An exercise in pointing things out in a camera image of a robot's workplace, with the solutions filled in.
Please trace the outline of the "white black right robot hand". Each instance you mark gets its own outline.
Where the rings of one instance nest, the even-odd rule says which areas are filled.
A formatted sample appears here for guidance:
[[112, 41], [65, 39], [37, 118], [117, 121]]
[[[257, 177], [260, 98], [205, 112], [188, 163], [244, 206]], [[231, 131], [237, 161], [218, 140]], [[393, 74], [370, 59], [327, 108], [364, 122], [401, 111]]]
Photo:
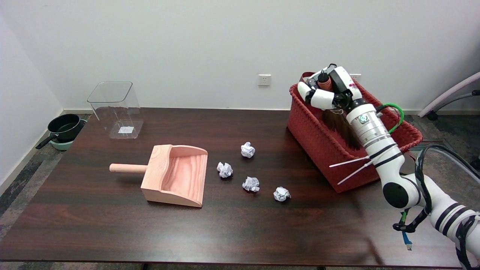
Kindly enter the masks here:
[[349, 113], [366, 104], [353, 78], [336, 64], [300, 79], [297, 91], [305, 104], [321, 110], [342, 109]]

